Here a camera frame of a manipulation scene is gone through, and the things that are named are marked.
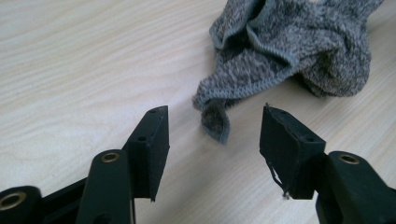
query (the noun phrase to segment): crumpled cloth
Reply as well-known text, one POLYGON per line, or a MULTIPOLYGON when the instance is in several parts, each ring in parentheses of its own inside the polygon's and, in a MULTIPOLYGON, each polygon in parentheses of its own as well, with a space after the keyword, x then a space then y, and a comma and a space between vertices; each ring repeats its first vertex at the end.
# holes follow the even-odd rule
POLYGON ((192 97, 210 136, 225 144, 225 110, 298 75, 318 97, 353 96, 371 54, 367 18, 383 0, 229 0, 209 33, 216 70, 192 97))

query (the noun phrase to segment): gray towel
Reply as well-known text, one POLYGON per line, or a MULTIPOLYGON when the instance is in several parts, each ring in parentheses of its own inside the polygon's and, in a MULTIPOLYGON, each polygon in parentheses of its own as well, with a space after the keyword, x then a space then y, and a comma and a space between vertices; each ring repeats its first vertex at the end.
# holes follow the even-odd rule
POLYGON ((224 144, 225 110, 293 75, 318 97, 358 93, 370 72, 365 24, 382 1, 229 0, 210 28, 215 73, 192 98, 205 130, 224 144))

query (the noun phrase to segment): table surface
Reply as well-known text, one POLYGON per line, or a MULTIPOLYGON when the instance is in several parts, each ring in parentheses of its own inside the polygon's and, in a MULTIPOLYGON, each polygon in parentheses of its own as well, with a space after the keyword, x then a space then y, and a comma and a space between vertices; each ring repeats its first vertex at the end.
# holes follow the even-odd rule
POLYGON ((1 1, 0 191, 48 195, 121 148, 146 111, 169 106, 170 151, 157 202, 137 223, 318 223, 315 200, 284 200, 259 153, 262 107, 289 111, 365 158, 395 188, 396 1, 371 15, 370 79, 358 95, 316 98, 288 79, 231 108, 223 146, 191 106, 214 70, 208 29, 225 0, 1 1))

